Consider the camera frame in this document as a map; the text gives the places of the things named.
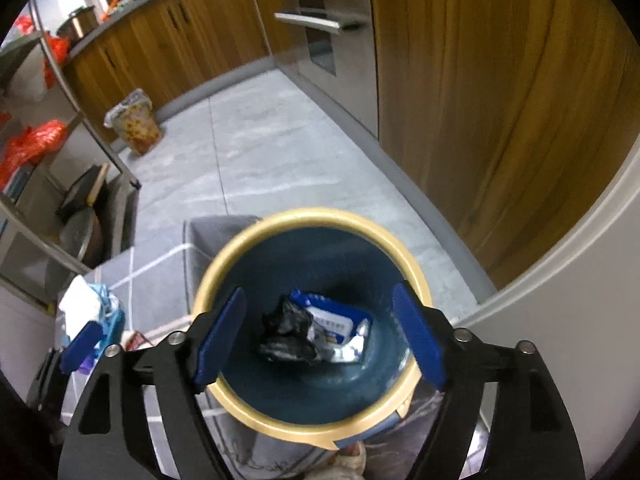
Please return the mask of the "white paper towel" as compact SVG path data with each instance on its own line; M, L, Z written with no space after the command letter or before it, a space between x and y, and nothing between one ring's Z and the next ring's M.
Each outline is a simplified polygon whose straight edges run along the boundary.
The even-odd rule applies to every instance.
M101 308L98 293L82 276L75 276L60 301L67 337L73 340L88 322L98 322Z

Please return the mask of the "black wrapper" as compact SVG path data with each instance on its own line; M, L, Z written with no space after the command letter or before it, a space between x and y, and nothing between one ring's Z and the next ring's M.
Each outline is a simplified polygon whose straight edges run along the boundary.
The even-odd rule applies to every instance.
M262 316L259 353L268 361L312 365L321 360L314 318L289 296Z

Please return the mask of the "blue wet wipes pack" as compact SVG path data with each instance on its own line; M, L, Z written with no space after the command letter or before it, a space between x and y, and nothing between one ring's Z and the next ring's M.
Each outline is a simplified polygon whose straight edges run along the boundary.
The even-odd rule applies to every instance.
M372 315L299 289L294 289L288 296L314 318L314 342L323 362L355 364L362 361L372 327Z

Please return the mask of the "grey checked floor mat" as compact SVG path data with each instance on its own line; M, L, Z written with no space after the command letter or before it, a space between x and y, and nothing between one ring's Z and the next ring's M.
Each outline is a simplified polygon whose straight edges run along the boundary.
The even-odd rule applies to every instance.
M472 289L420 217L371 214L369 218L416 257L436 307L450 320L460 320L476 309ZM188 325L198 283L209 263L232 237L257 220L255 216L208 216L139 234L133 248L101 264L85 279L114 292L125 312L127 336L140 332L150 341L159 341ZM293 478L326 466L332 457L320 448L261 436L227 415L210 394L200 396L198 402L235 478Z

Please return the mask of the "grey pot lid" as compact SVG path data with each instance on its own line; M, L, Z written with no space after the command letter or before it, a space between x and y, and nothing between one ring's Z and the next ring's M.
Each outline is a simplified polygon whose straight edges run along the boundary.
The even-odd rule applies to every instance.
M102 226L92 207L75 212L60 232L62 248L89 268L101 261L104 249Z

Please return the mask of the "blue bin with yellow rim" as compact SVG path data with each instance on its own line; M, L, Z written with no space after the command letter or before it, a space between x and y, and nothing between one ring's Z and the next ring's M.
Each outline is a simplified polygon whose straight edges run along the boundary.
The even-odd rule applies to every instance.
M351 212L292 209L258 220L206 269L195 314L232 314L238 332L207 392L238 422L285 442L337 450L399 424L421 373L393 312L427 280L391 232Z

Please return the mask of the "stainless steel shelf rack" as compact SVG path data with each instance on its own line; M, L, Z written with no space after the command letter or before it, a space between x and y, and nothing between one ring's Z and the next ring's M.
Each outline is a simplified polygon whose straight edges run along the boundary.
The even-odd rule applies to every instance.
M70 90L60 64L46 38L46 30L37 6L29 0L28 10L34 20L35 31L15 39L1 51L1 95L9 95L9 85L15 73L26 63L35 48L42 51L54 73L56 86L61 89L68 105L74 111L62 121L70 132L84 129L103 153L108 170L117 170L120 176L106 185L106 203L101 219L103 252L100 261L113 258L129 248L134 241L134 224L141 183L122 159L98 133L79 101ZM74 276L91 268L81 258L64 252L58 234L63 222L55 214L70 187L60 180L66 148L45 154L29 170L19 196L1 195L1 286L33 306L46 310L58 296L57 288L47 288L44 271L52 262L64 275Z

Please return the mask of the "orange plastic bag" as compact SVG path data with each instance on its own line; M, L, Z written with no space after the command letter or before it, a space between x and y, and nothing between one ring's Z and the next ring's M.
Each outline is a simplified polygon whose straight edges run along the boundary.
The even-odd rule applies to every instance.
M70 128L65 122L53 119L37 128L27 127L19 136L9 138L1 161L1 189L9 184L17 169L58 152L69 134Z

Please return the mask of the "wooden base cabinets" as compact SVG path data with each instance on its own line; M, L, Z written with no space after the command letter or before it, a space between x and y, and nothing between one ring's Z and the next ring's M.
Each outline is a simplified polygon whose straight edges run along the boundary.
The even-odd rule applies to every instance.
M64 75L94 122L134 89L162 106L258 61L324 94L297 73L276 3L137 0L78 44ZM637 141L638 41L611 0L371 8L375 137L506 286L582 218Z

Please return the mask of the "stainless built-in oven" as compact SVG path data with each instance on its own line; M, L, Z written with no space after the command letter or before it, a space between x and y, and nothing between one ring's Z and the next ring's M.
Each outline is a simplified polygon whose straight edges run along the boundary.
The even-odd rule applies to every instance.
M293 44L299 76L378 134L371 0L277 0L269 12Z

